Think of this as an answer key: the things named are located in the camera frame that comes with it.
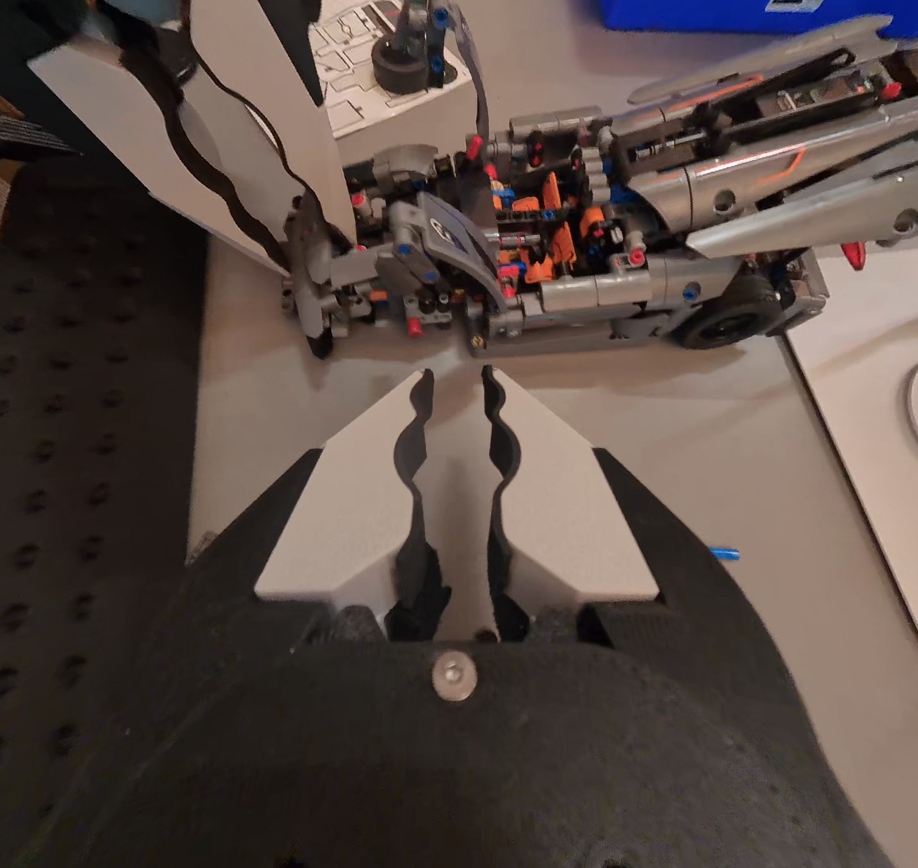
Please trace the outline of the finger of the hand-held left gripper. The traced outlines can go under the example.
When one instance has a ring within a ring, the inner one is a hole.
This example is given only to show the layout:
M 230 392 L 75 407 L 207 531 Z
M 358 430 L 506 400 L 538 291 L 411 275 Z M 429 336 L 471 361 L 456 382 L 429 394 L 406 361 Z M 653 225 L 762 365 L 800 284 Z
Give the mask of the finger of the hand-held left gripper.
M 208 71 L 185 88 L 198 149 L 277 238 L 302 181 L 327 220 L 356 236 L 350 194 L 323 105 L 316 105 L 258 0 L 191 0 L 190 36 Z
M 29 70 L 162 205 L 260 264 L 287 274 L 281 241 L 291 204 L 291 179 L 267 133 L 245 105 L 197 71 L 177 106 L 178 140 L 198 166 L 231 184 L 262 243 L 245 233 L 225 199 L 182 163 L 163 110 L 126 70 L 112 45 L 85 36 L 29 60 Z

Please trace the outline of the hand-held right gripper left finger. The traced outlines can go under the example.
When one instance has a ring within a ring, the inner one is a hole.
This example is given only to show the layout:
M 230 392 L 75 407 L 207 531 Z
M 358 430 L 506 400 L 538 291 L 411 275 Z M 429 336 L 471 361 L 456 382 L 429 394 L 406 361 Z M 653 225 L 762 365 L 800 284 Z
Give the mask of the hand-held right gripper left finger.
M 392 640 L 435 636 L 435 551 L 415 476 L 434 375 L 415 371 L 331 437 L 255 583 L 266 601 L 366 608 Z

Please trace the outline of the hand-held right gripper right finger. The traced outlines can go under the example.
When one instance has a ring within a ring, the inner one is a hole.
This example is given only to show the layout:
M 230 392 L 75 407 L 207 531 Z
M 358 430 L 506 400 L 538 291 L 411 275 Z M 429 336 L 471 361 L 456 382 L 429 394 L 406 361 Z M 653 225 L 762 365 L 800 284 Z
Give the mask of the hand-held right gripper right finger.
M 488 455 L 500 475 L 488 530 L 488 590 L 500 640 L 543 612 L 654 602 L 660 588 L 596 450 L 503 370 L 482 369 Z

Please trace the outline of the black lego wheel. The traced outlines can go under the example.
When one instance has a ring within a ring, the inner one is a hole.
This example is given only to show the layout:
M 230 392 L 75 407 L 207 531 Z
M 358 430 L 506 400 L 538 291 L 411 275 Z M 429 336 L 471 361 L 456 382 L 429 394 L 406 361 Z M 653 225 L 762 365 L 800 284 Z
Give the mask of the black lego wheel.
M 380 37 L 373 44 L 371 61 L 374 80 L 388 94 L 407 96 L 428 87 L 429 67 L 423 52 L 396 48 L 390 39 Z

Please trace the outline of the grey lego car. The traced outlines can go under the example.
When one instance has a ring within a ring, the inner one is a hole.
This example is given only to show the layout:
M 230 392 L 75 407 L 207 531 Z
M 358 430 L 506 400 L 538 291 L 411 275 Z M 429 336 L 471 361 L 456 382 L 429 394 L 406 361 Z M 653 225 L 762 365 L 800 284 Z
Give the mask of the grey lego car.
M 783 334 L 829 297 L 815 251 L 866 266 L 870 244 L 916 239 L 916 39 L 889 15 L 825 25 L 646 84 L 629 109 L 511 120 L 488 135 L 476 49 L 449 0 L 403 0 L 399 49 L 442 85 L 447 32 L 476 88 L 476 132 L 441 156 L 398 145 L 343 170 L 355 239 L 293 200 L 282 305 L 317 358 L 359 322 L 449 329 L 470 350 L 609 347 L 670 337 L 686 349 Z M 483 231 L 508 305 L 435 262 L 387 211 L 437 196 Z

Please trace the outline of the white sticker sheet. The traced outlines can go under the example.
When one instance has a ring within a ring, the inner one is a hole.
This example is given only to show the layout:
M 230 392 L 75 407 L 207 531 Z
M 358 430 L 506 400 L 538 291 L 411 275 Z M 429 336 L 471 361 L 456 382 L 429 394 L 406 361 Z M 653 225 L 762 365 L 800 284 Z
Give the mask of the white sticker sheet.
M 439 59 L 442 85 L 397 94 L 379 85 L 373 48 L 396 33 L 401 0 L 321 0 L 309 28 L 324 104 L 335 139 L 382 124 L 472 83 L 465 63 L 448 48 Z

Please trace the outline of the black mesh office chair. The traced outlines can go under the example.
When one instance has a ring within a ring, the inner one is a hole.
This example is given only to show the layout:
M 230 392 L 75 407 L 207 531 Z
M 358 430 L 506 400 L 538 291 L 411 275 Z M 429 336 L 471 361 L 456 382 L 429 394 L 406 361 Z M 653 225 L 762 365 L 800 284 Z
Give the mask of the black mesh office chair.
M 78 156 L 2 224 L 2 866 L 30 862 L 186 560 L 209 236 Z

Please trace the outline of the white book stand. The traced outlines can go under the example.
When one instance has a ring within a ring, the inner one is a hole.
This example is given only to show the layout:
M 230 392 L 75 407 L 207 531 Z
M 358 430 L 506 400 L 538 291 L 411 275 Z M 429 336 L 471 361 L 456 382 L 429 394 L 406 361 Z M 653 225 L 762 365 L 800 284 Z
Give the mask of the white book stand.
M 817 251 L 822 313 L 787 335 L 901 598 L 917 621 L 916 242 L 853 270 Z

